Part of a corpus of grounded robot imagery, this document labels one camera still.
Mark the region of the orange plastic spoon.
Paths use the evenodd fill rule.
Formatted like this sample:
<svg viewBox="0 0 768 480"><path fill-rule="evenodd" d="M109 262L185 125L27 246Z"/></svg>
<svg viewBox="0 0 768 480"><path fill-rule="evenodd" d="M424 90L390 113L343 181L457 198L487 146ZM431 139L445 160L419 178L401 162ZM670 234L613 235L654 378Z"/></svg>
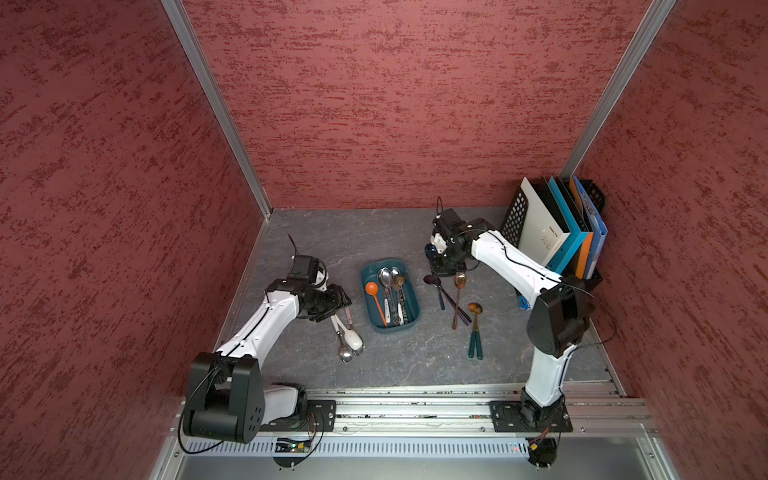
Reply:
<svg viewBox="0 0 768 480"><path fill-rule="evenodd" d="M373 300L374 300L374 302L376 304L377 310L379 312L379 316L380 316L380 318L382 320L382 323L383 323L384 327L387 328L388 324L387 324L386 316L385 316L385 313L384 313L383 309L381 308L381 304L380 304L379 299L378 299L378 291L379 291L378 285L375 282L367 282L366 285L365 285L365 291L366 291L366 293L369 296L371 296L373 298Z"/></svg>

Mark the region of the patterned handle steel spoon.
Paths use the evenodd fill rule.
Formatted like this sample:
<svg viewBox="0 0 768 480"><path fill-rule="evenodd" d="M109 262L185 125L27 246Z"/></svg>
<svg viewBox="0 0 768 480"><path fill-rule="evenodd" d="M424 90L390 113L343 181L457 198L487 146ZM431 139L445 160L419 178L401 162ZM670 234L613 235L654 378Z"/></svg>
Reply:
<svg viewBox="0 0 768 480"><path fill-rule="evenodd" d="M410 313L409 304L408 304L407 295L406 295L406 289L404 286L400 287L399 297L400 297L400 305L402 307L403 323L410 324L412 322L412 316Z"/></svg>

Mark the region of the white handle steel spoon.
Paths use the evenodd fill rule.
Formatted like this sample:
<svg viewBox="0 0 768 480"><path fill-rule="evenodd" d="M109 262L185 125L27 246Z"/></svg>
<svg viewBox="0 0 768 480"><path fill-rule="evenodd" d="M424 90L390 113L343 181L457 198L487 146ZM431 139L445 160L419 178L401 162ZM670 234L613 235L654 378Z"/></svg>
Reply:
<svg viewBox="0 0 768 480"><path fill-rule="evenodd" d="M385 325L389 327L392 324L392 309L391 309L391 286L392 286L392 275L391 271L387 267L383 267L378 272L378 281L379 284L384 289L384 300L385 300Z"/></svg>

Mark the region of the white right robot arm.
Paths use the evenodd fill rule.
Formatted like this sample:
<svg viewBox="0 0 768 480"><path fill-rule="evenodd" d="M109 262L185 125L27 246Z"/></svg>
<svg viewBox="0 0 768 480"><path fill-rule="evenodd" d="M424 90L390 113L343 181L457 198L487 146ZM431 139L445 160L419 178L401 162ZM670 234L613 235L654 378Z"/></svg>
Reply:
<svg viewBox="0 0 768 480"><path fill-rule="evenodd" d="M590 326L584 282L540 265L483 219L467 223L449 209L436 215L432 224L434 267L452 270L472 258L500 275L527 302L526 333L534 350L519 412L526 427L545 426L563 404L562 384L570 358Z"/></svg>

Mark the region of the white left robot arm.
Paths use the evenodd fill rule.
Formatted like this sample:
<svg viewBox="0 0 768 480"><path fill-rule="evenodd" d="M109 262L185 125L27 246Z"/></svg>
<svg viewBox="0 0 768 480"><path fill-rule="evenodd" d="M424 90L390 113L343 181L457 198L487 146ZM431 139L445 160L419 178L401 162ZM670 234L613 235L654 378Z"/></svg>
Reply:
<svg viewBox="0 0 768 480"><path fill-rule="evenodd" d="M247 444L264 425L305 424L304 389L293 384L267 387L262 363L301 313L319 322L350 305L351 299L336 284L314 287L302 280L274 281L238 333L218 350L202 352L193 360L180 430L188 437Z"/></svg>

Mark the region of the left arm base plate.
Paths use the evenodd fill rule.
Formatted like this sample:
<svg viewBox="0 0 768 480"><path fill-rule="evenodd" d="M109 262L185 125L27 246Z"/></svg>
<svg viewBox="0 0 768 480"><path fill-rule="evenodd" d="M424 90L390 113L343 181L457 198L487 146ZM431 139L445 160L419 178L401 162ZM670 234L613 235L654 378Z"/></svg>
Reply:
<svg viewBox="0 0 768 480"><path fill-rule="evenodd" d="M266 432L320 433L332 432L335 427L337 402L335 400L310 399L299 406L298 414L276 419L261 426Z"/></svg>

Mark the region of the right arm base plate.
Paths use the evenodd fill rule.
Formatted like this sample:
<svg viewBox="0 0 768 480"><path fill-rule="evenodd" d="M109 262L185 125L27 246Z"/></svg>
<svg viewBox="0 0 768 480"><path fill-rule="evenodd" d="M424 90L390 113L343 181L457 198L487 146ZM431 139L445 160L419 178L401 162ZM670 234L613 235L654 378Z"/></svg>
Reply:
<svg viewBox="0 0 768 480"><path fill-rule="evenodd" d="M496 433L540 434L574 431L565 403L540 407L533 401L491 401L490 419Z"/></svg>

